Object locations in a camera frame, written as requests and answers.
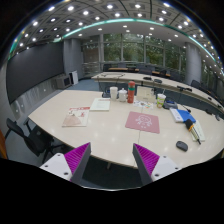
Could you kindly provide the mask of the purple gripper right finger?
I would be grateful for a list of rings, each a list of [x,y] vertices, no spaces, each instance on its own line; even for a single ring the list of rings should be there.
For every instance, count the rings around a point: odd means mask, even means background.
[[[169,157],[159,156],[149,149],[133,144],[135,158],[143,185],[147,185],[180,170]]]

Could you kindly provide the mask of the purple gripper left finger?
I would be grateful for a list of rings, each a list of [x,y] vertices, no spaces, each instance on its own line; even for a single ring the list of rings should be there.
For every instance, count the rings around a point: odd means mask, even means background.
[[[91,153],[91,143],[81,145],[66,154],[56,153],[41,169],[72,183],[79,184]]]

